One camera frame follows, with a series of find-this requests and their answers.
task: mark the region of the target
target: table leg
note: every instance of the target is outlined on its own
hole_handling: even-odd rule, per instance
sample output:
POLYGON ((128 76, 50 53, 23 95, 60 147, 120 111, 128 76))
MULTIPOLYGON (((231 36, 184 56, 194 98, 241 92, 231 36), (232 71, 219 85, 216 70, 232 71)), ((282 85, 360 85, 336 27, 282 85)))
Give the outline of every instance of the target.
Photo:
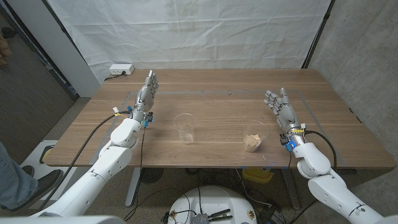
POLYGON ((129 191, 127 192, 126 201, 124 203, 127 207, 131 207, 134 203, 134 196, 136 195, 136 189, 139 183, 140 173, 140 167, 134 168, 134 171, 132 172, 129 191))
POLYGON ((289 193, 292 207, 296 210, 301 208, 299 196, 297 195, 296 186, 294 184, 292 171, 290 169, 282 169, 282 176, 285 180, 285 185, 289 193))

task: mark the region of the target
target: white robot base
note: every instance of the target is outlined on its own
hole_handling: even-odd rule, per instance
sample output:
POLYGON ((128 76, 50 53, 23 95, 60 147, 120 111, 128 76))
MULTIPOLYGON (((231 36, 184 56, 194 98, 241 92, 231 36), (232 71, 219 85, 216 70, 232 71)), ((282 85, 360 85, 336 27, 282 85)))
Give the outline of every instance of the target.
MULTIPOLYGON (((193 210, 200 214, 200 205, 203 213, 208 215, 230 209, 231 211, 225 214, 232 216, 229 220, 217 221, 217 224, 256 224, 256 215, 251 204, 240 194, 236 193, 226 187, 208 185, 196 187, 177 199, 170 209, 170 213, 177 213, 186 210, 193 210)), ((188 223, 194 224, 193 212, 182 212, 169 217, 168 224, 188 223)))

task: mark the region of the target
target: jeans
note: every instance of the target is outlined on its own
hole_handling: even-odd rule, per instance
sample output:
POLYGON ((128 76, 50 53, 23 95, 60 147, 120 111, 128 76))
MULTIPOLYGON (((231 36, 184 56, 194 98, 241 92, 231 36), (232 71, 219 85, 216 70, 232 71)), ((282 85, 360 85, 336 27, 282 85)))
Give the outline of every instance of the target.
POLYGON ((13 161, 0 142, 0 205, 13 209, 28 201, 37 189, 37 180, 13 161))

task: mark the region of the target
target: white curtain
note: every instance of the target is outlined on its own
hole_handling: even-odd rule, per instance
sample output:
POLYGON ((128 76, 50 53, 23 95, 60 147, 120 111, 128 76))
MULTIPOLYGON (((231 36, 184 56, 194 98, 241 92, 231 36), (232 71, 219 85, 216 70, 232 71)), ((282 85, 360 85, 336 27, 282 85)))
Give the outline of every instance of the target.
POLYGON ((330 0, 48 0, 102 83, 136 68, 300 68, 330 0))

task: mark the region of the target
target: robotic arm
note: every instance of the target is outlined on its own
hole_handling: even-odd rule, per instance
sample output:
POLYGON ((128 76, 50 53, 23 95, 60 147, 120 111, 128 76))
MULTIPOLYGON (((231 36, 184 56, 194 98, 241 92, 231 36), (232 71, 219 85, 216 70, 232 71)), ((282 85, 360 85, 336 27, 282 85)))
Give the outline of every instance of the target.
POLYGON ((134 134, 142 129, 146 114, 154 104, 158 87, 157 77, 151 70, 137 94, 134 109, 111 133, 111 140, 99 152, 94 165, 53 205, 32 217, 72 217, 86 212, 105 183, 129 164, 132 150, 138 143, 134 134))
POLYGON ((311 194, 351 223, 382 221, 383 216, 347 189, 344 180, 331 168, 328 158, 317 149, 314 143, 305 142, 303 138, 305 125, 299 123, 284 88, 280 89, 280 94, 282 98, 267 91, 264 103, 277 117, 277 123, 286 133, 294 156, 302 158, 297 163, 297 169, 303 177, 309 179, 308 188, 311 194))

